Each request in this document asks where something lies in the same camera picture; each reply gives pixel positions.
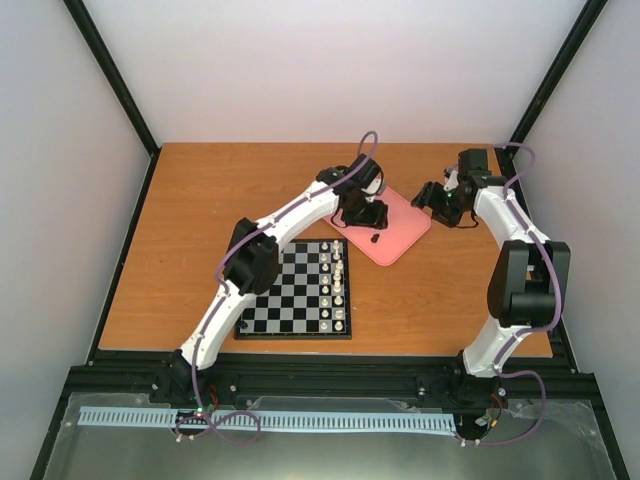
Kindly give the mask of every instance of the black metal frame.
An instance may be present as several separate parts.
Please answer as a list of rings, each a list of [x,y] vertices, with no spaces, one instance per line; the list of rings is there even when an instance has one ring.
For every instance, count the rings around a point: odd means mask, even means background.
[[[158,381],[159,369],[163,368],[168,358],[165,352],[118,352],[98,349],[100,336],[158,162],[160,148],[147,128],[83,1],[64,0],[64,3],[149,153],[150,162],[91,345],[88,362],[84,366],[72,367],[70,370],[35,464],[32,480],[41,479],[44,476],[71,393],[149,393],[153,396],[152,385]],[[511,141],[525,140],[606,3],[607,0],[585,2],[584,8],[516,127]],[[513,159],[516,153],[515,148],[497,151],[501,173],[507,177],[515,175]],[[515,184],[514,188],[519,202],[527,211],[519,184]],[[589,400],[593,405],[617,478],[628,479],[629,475],[595,377],[592,374],[578,373],[562,322],[554,332],[550,333],[549,338],[553,352],[552,358],[511,358],[505,365],[505,371],[534,369],[543,377],[549,398]],[[423,395],[419,390],[421,385],[437,381],[443,375],[443,370],[451,366],[452,360],[453,357],[221,354],[215,367],[216,385],[221,401],[238,407],[242,407],[248,399],[263,395],[366,396],[399,399],[412,405],[442,408],[451,413],[465,413],[467,410],[464,408],[429,394]],[[230,385],[236,387],[233,392],[229,388]],[[537,382],[533,379],[508,380],[504,382],[504,387],[512,398],[540,398]]]

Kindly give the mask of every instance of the black square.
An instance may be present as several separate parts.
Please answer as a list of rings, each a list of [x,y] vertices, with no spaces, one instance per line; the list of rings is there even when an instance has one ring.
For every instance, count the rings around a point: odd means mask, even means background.
[[[253,331],[255,333],[265,333],[267,331],[267,321],[266,320],[256,320],[253,323]]]
[[[293,332],[293,320],[282,320],[280,322],[281,332]]]
[[[317,333],[320,330],[320,322],[318,320],[307,320],[307,332]]]
[[[294,308],[293,309],[293,319],[294,320],[304,320],[307,318],[307,309],[306,308]]]

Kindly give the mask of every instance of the cable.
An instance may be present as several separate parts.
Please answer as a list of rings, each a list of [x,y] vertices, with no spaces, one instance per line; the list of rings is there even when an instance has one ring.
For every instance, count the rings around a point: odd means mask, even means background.
[[[519,143],[519,142],[497,143],[495,145],[492,145],[490,148],[504,148],[504,147],[522,148],[523,150],[526,150],[527,153],[530,155],[530,160],[529,160],[529,163],[527,164],[527,166],[524,167],[518,173],[516,173],[509,180],[507,180],[507,183],[504,184],[504,187],[502,189],[502,193],[504,194],[504,198],[507,198],[507,192],[509,191],[509,187],[511,187],[511,185],[513,185],[518,180],[523,178],[526,174],[528,174],[531,171],[531,169],[533,168],[533,166],[535,165],[537,159],[536,159],[536,152],[533,151],[533,148],[531,148],[531,147],[529,147],[529,146],[527,146],[527,145],[525,145],[523,143]]]
[[[498,420],[500,418],[500,415],[502,415],[502,410],[504,409],[504,406],[502,405],[502,400],[500,400],[500,398],[498,398],[498,396],[495,393],[491,394],[491,398],[493,398],[496,403],[498,404],[498,407],[500,408],[500,410],[498,411],[498,416],[496,417],[496,420]]]
[[[337,210],[335,211],[335,213],[333,215],[331,215],[331,219],[330,219],[331,225],[333,225],[336,228],[347,228],[346,225],[338,225],[335,222],[336,215],[338,215],[338,211]]]
[[[238,250],[240,250],[244,245],[246,245],[248,242],[253,240],[255,237],[257,237],[261,233],[265,232],[269,228],[273,227],[277,222],[282,220],[282,218],[284,218],[287,214],[289,214],[290,212],[292,212],[293,210],[298,208],[303,203],[308,202],[309,199],[315,198],[318,195],[321,195],[321,194],[323,194],[323,193],[325,193],[325,192],[327,192],[329,190],[332,190],[335,187],[343,184],[344,182],[346,182],[350,178],[352,178],[356,173],[358,173],[365,166],[365,164],[371,159],[371,157],[374,155],[376,149],[378,148],[378,134],[377,134],[377,132],[375,132],[373,130],[370,130],[370,131],[368,131],[367,133],[364,134],[362,139],[360,139],[360,143],[358,145],[357,156],[360,156],[360,154],[362,153],[362,148],[364,146],[364,142],[370,136],[373,136],[373,144],[371,145],[371,149],[367,152],[364,160],[362,162],[360,162],[360,164],[358,164],[351,172],[349,172],[347,175],[343,176],[342,178],[339,178],[335,182],[333,182],[333,183],[331,183],[331,184],[329,184],[329,185],[327,185],[325,187],[322,187],[319,190],[316,190],[315,192],[311,192],[311,194],[309,195],[308,198],[303,196],[298,201],[296,201],[296,202],[292,203],[291,205],[289,205],[287,208],[282,210],[280,213],[278,213],[273,218],[273,223],[266,223],[265,225],[263,225],[261,227],[258,227],[254,232],[250,233],[249,235],[244,237],[242,240],[240,240],[238,243],[236,243],[233,247],[231,247],[229,249],[229,251],[224,255],[224,257],[222,257],[222,260],[220,260],[220,263],[216,267],[215,279],[216,279],[216,282],[218,282],[220,284],[220,286],[224,288],[225,295],[220,297],[220,300],[213,306],[213,308],[211,309],[211,313],[207,316],[206,320],[203,322],[202,328],[198,332],[198,334],[199,334],[198,335],[198,339],[196,340],[196,342],[194,344],[193,355],[191,357],[191,383],[193,384],[193,391],[194,391],[194,394],[195,394],[196,403],[198,404],[198,407],[201,408],[203,411],[204,411],[204,406],[203,406],[203,403],[202,403],[202,398],[200,397],[200,391],[198,389],[198,369],[196,367],[197,361],[198,361],[198,351],[200,349],[200,343],[202,341],[202,338],[204,337],[204,334],[205,334],[209,324],[211,323],[211,321],[215,317],[215,314],[217,313],[217,311],[220,310],[220,307],[224,304],[227,296],[230,294],[230,291],[231,291],[229,289],[229,285],[227,285],[227,283],[222,279],[222,275],[221,274],[222,274],[222,270],[224,269],[224,266],[227,264],[229,259],[233,255],[235,255],[235,253]],[[220,425],[221,423],[223,423],[226,419],[234,417],[234,416],[239,416],[239,415],[246,415],[246,416],[252,418],[256,422],[256,427],[257,427],[256,434],[251,439],[249,439],[248,441],[242,442],[242,443],[238,443],[236,441],[233,441],[233,440],[225,437],[224,435],[222,435],[217,430],[217,426]],[[205,435],[207,433],[214,432],[218,436],[220,436],[220,438],[222,438],[223,440],[228,441],[229,443],[247,445],[249,443],[255,442],[258,439],[258,436],[260,435],[260,419],[255,414],[253,414],[251,412],[247,412],[247,411],[244,411],[244,412],[233,412],[233,413],[231,413],[229,415],[221,417],[215,423],[211,421],[211,416],[208,413],[205,413],[202,417],[197,417],[197,418],[203,419],[205,422],[207,422],[208,428],[206,430],[198,433],[197,435],[194,435],[192,438],[198,438],[198,437],[201,437],[202,435]],[[176,425],[176,432],[178,432],[178,435],[181,435],[179,433],[179,427],[180,427],[181,424],[182,423],[179,423],[179,424]]]
[[[473,210],[471,210],[471,220],[473,221],[473,225],[465,225],[463,227],[461,227],[460,225],[456,225],[456,228],[459,228],[460,230],[465,230],[467,228],[476,228],[478,227],[478,225],[480,225],[480,222],[478,222],[478,218],[476,216],[476,212],[474,212]]]

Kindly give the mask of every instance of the black bracket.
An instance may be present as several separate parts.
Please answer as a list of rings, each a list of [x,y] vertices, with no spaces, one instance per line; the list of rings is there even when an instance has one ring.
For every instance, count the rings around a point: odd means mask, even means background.
[[[211,367],[196,372],[197,388],[203,403],[212,403],[209,387],[215,385],[220,404],[235,405],[238,392],[238,375]],[[172,406],[193,406],[195,392],[191,379],[191,364],[182,356],[182,350],[171,353],[169,361],[156,373],[149,397],[152,403],[170,403]]]
[[[571,251],[564,242],[545,242],[543,247],[553,263],[560,284],[558,294],[563,299]],[[536,269],[535,275],[530,275],[531,267]],[[551,277],[536,245],[522,240],[505,241],[487,290],[491,316],[497,318],[503,328],[542,327],[553,319],[555,303]]]
[[[494,405],[491,395],[498,395],[500,377],[480,378],[466,373],[462,351],[451,358],[441,373],[425,373],[416,378],[420,406],[441,405],[444,411],[471,415],[483,414]],[[501,397],[503,405],[506,398]]]
[[[441,183],[427,182],[411,201],[414,207],[429,207],[431,218],[449,228],[457,227],[465,212],[473,212],[479,189],[506,182],[504,177],[491,174],[486,149],[470,148],[460,152],[456,171],[458,186],[455,189],[445,191]],[[444,174],[449,178],[451,170],[445,169]]]
[[[258,224],[243,218],[236,224],[227,251],[258,229]],[[240,295],[260,295],[274,284],[280,273],[278,242],[260,233],[243,245],[225,265],[223,276],[240,290]]]
[[[316,180],[327,185],[348,175],[358,165],[366,160],[367,156],[362,153],[349,166],[340,166],[322,170]],[[371,183],[381,176],[380,188],[377,192],[365,193]],[[382,200],[372,200],[371,197],[379,195],[384,190],[384,174],[382,168],[373,159],[369,158],[364,167],[356,175],[346,182],[338,185],[333,192],[340,197],[338,209],[342,210],[341,220],[347,227],[368,227],[376,230],[384,230],[389,226],[388,213],[389,206]]]

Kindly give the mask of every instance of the wire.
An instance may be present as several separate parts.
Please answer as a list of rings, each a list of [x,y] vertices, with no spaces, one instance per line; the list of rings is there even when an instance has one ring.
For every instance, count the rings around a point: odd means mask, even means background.
[[[346,174],[343,177],[339,178],[335,182],[333,182],[333,183],[331,183],[331,184],[329,184],[329,185],[327,185],[325,187],[322,187],[322,188],[320,188],[320,189],[318,189],[318,190],[316,190],[314,192],[311,192],[308,197],[307,196],[302,196],[298,201],[292,203],[287,208],[285,208],[284,210],[279,212],[273,218],[272,223],[267,222],[264,225],[262,225],[261,227],[258,227],[254,232],[252,232],[249,235],[247,235],[246,237],[242,238],[242,240],[240,240],[233,247],[231,247],[229,249],[229,251],[224,255],[224,257],[222,257],[222,260],[220,260],[220,263],[216,267],[215,280],[216,280],[216,282],[218,282],[220,284],[221,287],[224,288],[225,295],[220,296],[220,299],[213,306],[213,308],[211,309],[211,312],[209,313],[209,315],[207,316],[207,318],[203,322],[202,328],[198,331],[198,339],[196,340],[196,342],[194,344],[193,355],[191,357],[191,383],[193,385],[193,391],[194,391],[196,403],[198,404],[198,407],[200,409],[202,409],[203,412],[204,412],[204,406],[203,406],[203,403],[202,403],[202,398],[200,396],[200,391],[198,389],[198,369],[197,369],[197,366],[196,366],[197,362],[198,362],[198,351],[200,350],[200,344],[202,342],[202,339],[204,338],[204,334],[207,331],[207,328],[209,327],[209,324],[211,323],[211,321],[215,317],[215,315],[218,312],[218,310],[220,310],[220,308],[222,307],[222,305],[224,304],[225,300],[227,299],[227,297],[229,296],[229,294],[231,292],[231,289],[229,288],[229,285],[227,285],[227,283],[223,280],[222,275],[221,275],[222,274],[222,270],[224,269],[225,265],[227,264],[229,259],[231,257],[233,257],[233,255],[235,255],[236,252],[238,250],[240,250],[244,245],[246,245],[248,242],[253,240],[255,237],[257,237],[261,233],[265,232],[269,228],[273,227],[277,222],[282,220],[282,218],[284,218],[290,212],[292,212],[293,210],[298,208],[300,205],[302,205],[303,203],[308,202],[310,199],[315,198],[318,195],[321,195],[321,194],[323,194],[323,193],[325,193],[325,192],[327,192],[329,190],[334,189],[335,187],[337,187],[337,186],[343,184],[344,182],[348,181],[356,173],[358,173],[366,165],[366,163],[371,159],[371,157],[374,155],[376,149],[378,148],[378,133],[375,132],[374,130],[370,130],[367,133],[365,133],[364,136],[360,139],[360,143],[358,145],[357,156],[360,156],[360,154],[362,153],[362,148],[364,146],[364,143],[367,140],[367,138],[369,138],[370,136],[373,137],[373,143],[371,145],[371,148],[367,152],[364,160],[362,162],[360,162],[351,172],[349,172],[348,174]],[[250,417],[256,423],[256,433],[249,440],[247,440],[246,442],[237,442],[235,440],[232,440],[232,439],[229,439],[229,438],[225,437],[224,435],[222,435],[218,431],[218,429],[217,429],[218,425],[220,425],[221,423],[223,423],[224,421],[226,421],[227,419],[229,419],[231,417],[241,416],[241,415],[245,415],[245,416]],[[219,418],[216,422],[213,422],[211,420],[211,416],[207,412],[205,412],[204,415],[202,415],[201,417],[196,417],[196,418],[203,419],[207,423],[208,428],[206,430],[198,433],[197,435],[194,435],[192,438],[198,438],[198,437],[201,437],[202,435],[206,435],[207,433],[214,432],[220,438],[222,438],[223,440],[228,441],[229,443],[233,443],[235,445],[247,445],[249,443],[255,442],[258,439],[258,437],[260,435],[260,431],[261,431],[260,419],[255,414],[253,414],[251,412],[247,412],[247,411],[238,411],[238,412],[230,413],[229,415],[226,415],[226,416],[223,416],[223,417]],[[182,425],[182,423],[184,421],[179,422],[176,425],[176,435],[181,435],[179,433],[179,427],[180,427],[180,425]]]
[[[209,395],[211,395],[211,398],[213,399],[213,411],[215,412],[216,410],[218,410],[219,404],[218,391],[216,390],[216,387],[214,385],[211,385],[209,387]]]
[[[504,408],[502,406],[502,401],[498,398],[498,396],[495,393],[491,394],[491,398],[493,398],[496,401],[496,403],[498,404],[498,407],[500,407],[500,411],[498,412],[498,417],[497,417],[497,418],[500,418],[500,415],[502,414],[502,410]]]
[[[478,222],[478,218],[476,216],[476,212],[474,212],[473,210],[471,210],[471,220],[473,220],[473,225],[465,225],[463,227],[461,227],[460,225],[456,225],[456,228],[464,230],[466,228],[477,228],[478,225],[480,225],[480,222]]]

